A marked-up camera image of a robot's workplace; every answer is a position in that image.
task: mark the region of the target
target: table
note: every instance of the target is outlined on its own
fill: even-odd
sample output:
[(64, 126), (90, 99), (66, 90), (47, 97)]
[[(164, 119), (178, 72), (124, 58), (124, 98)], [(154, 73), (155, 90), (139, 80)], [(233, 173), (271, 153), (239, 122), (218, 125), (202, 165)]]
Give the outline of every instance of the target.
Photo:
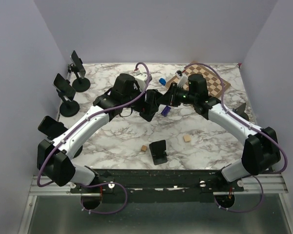
[[(169, 80), (185, 64), (147, 64), (153, 81), (150, 89), (161, 93), (166, 88), (159, 78)], [(76, 93), (80, 111), (73, 117), (59, 117), (67, 128), (71, 127), (90, 108), (95, 98), (113, 86), (120, 73), (133, 75), (135, 64), (84, 64), (91, 87), (84, 93)], [(225, 93), (225, 104), (232, 108), (247, 103), (247, 114), (253, 122), (251, 108), (236, 64), (212, 64), (220, 76), (231, 84)], [(160, 113), (151, 122), (142, 119), (137, 112), (129, 117), (115, 117), (98, 130), (85, 144), (82, 153), (73, 162), (81, 166), (103, 169), (221, 169), (242, 156), (243, 146), (219, 125), (205, 120), (190, 106), (172, 107), (167, 117)], [(191, 141), (184, 142), (183, 136)], [(141, 152), (142, 145), (166, 140), (165, 164), (155, 166), (149, 151)]]

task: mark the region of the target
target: purple block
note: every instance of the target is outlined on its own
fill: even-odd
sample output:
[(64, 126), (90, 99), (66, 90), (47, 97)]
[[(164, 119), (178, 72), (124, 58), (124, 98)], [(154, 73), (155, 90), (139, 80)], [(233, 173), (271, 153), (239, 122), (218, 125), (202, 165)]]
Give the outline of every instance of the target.
[(171, 110), (171, 108), (169, 106), (166, 106), (164, 108), (164, 110), (161, 112), (162, 116), (166, 117), (168, 115), (168, 113), (170, 112), (170, 110)]

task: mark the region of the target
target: wall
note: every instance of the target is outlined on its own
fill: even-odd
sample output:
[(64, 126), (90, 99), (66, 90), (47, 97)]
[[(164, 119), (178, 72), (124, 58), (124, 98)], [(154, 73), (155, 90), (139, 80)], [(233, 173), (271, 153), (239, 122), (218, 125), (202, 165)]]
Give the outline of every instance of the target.
[(241, 68), (261, 126), (277, 131), (288, 154), (283, 173), (293, 205), (293, 0), (279, 0)]
[(0, 234), (18, 232), (36, 169), (37, 126), (54, 116), (65, 61), (32, 0), (0, 1)]
[(66, 61), (241, 62), (277, 0), (34, 0)]

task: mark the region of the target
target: black monitor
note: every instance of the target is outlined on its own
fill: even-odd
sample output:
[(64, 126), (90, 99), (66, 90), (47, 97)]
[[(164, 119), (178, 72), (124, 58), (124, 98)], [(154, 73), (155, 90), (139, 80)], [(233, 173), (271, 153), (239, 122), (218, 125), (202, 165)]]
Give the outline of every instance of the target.
[(72, 52), (70, 59), (72, 60), (73, 64), (76, 66), (76, 68), (78, 69), (78, 72), (79, 72), (79, 75), (81, 76), (81, 78), (84, 78), (86, 75), (86, 70), (84, 69), (83, 62), (78, 57), (75, 50)]
[(66, 79), (64, 79), (61, 74), (57, 74), (54, 81), (53, 85), (57, 88), (58, 91), (62, 92), (64, 96), (66, 96), (69, 100), (73, 100), (74, 96), (76, 94), (75, 89), (70, 86), (70, 84), (67, 82)]

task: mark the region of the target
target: cable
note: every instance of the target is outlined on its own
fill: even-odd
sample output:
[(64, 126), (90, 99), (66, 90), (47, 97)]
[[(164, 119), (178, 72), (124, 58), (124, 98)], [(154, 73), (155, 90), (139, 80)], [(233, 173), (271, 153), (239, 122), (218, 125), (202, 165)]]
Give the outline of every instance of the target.
[(205, 66), (205, 67), (211, 69), (211, 70), (217, 75), (218, 79), (220, 80), (221, 87), (222, 87), (222, 91), (221, 91), (221, 106), (222, 106), (222, 108), (224, 109), (224, 111), (225, 111), (226, 113), (228, 113), (228, 115), (230, 115), (232, 118), (234, 118), (234, 119), (237, 120), (238, 122), (242, 123), (244, 126), (250, 128), (251, 130), (253, 130), (253, 131), (259, 133), (260, 135), (264, 136), (265, 138), (267, 138), (269, 141), (271, 141), (271, 142), (272, 142), (272, 143), (273, 143), (273, 144), (274, 144), (274, 145), (275, 145), (275, 146), (281, 151), (281, 153), (282, 153), (282, 155), (283, 155), (283, 158), (284, 158), (284, 165), (283, 165), (282, 169), (281, 169), (280, 171), (277, 171), (277, 172), (270, 172), (269, 174), (279, 174), (279, 173), (281, 173), (281, 172), (284, 172), (284, 171), (286, 170), (287, 166), (288, 166), (288, 157), (287, 157), (286, 153), (284, 152), (284, 150), (281, 148), (281, 146), (280, 146), (277, 142), (275, 142), (275, 140), (272, 139), (270, 136), (268, 136), (267, 134), (263, 133), (262, 131), (260, 131), (260, 130), (258, 130), (258, 129), (256, 129), (256, 128), (254, 128), (254, 127), (248, 125), (247, 123), (245, 123), (244, 121), (242, 121), (241, 119), (239, 119), (237, 116), (235, 116), (235, 114), (233, 114), (230, 110), (228, 110), (228, 109), (225, 107), (225, 104), (224, 104), (225, 86), (224, 86), (223, 79), (220, 77), (220, 75), (218, 74), (218, 72), (216, 72), (215, 69), (213, 69), (211, 66), (209, 66), (209, 65), (207, 65), (207, 64), (204, 64), (204, 63), (199, 63), (199, 62), (191, 63), (191, 64), (185, 66), (183, 72), (185, 72), (185, 70), (186, 70), (188, 67), (192, 66), (192, 65), (201, 65), (201, 66)]
[[(99, 114), (102, 114), (102, 113), (106, 113), (106, 112), (109, 112), (109, 111), (113, 111), (113, 110), (116, 110), (116, 109), (121, 109), (121, 108), (124, 108), (124, 107), (127, 107), (131, 104), (133, 104), (135, 101), (137, 101), (139, 98), (141, 98), (143, 96), (143, 94), (145, 93), (145, 91), (147, 90), (147, 87), (148, 87), (148, 84), (150, 82), (150, 71), (147, 67), (147, 65), (143, 62), (138, 62), (136, 64), (136, 67), (135, 67), (135, 70), (138, 70), (138, 66), (139, 65), (142, 65), (145, 67), (146, 69), (146, 74), (147, 74), (147, 80), (146, 80), (146, 86), (145, 88), (142, 90), (142, 92), (136, 97), (134, 98), (133, 100), (125, 103), (125, 104), (122, 104), (122, 105), (119, 105), (119, 106), (115, 106), (115, 107), (112, 107), (112, 108), (108, 108), (108, 109), (105, 109), (105, 110), (101, 110), (101, 111), (98, 111), (97, 113), (94, 113), (92, 115), (90, 115), (88, 118), (89, 119), (92, 119), (93, 117), (99, 115)], [(85, 123), (87, 122), (86, 119), (84, 119), (82, 122), (80, 122), (69, 134), (66, 135), (66, 137), (63, 138), (64, 141), (66, 141), (72, 134), (74, 134), (74, 132), (76, 132), (81, 126), (83, 126)], [(45, 183), (45, 184), (40, 184), (40, 179), (41, 179), (41, 176), (42, 176), (42, 173), (49, 161), (49, 159), (53, 156), (53, 154), (57, 151), (57, 149), (62, 145), (62, 142), (60, 142), (58, 145), (56, 145), (53, 150), (48, 154), (47, 158), (44, 160), (40, 170), (39, 170), (39, 173), (38, 173), (38, 176), (37, 176), (37, 185), (38, 187), (45, 187), (51, 183), (53, 183), (53, 181), (50, 181), (48, 183)]]
[(232, 212), (232, 213), (248, 213), (248, 212), (254, 211), (257, 208), (259, 208), (263, 204), (263, 201), (264, 201), (264, 189), (263, 189), (263, 185), (261, 184), (261, 182), (259, 181), (259, 179), (257, 177), (255, 177), (255, 176), (253, 176), (253, 177), (257, 180), (257, 182), (258, 182), (258, 184), (260, 186), (260, 190), (261, 190), (260, 200), (259, 200), (259, 202), (258, 202), (258, 204), (256, 206), (254, 206), (253, 208), (251, 208), (249, 210), (245, 210), (245, 211), (229, 210), (228, 208), (224, 208), (221, 205), (219, 205), (219, 203), (217, 202), (216, 198), (214, 197), (215, 203), (218, 206), (218, 208), (219, 209), (222, 209), (224, 211)]
[(95, 188), (95, 187), (100, 187), (100, 186), (107, 185), (107, 184), (116, 184), (116, 185), (118, 185), (118, 186), (120, 186), (122, 188), (122, 190), (125, 192), (125, 201), (124, 201), (123, 205), (120, 208), (118, 208), (117, 210), (115, 210), (115, 211), (101, 212), (101, 211), (95, 211), (95, 210), (86, 209), (84, 207), (84, 201), (81, 199), (80, 204), (83, 207), (82, 211), (86, 210), (86, 211), (89, 212), (89, 214), (90, 213), (95, 213), (95, 214), (100, 214), (100, 215), (112, 215), (112, 214), (115, 214), (115, 213), (121, 211), (123, 208), (125, 208), (125, 206), (127, 205), (127, 201), (128, 201), (128, 194), (127, 194), (126, 188), (123, 185), (121, 185), (119, 183), (116, 183), (116, 182), (106, 182), (106, 183), (96, 184), (96, 185), (82, 185), (82, 184), (80, 184), (80, 185), (85, 187), (85, 188)]

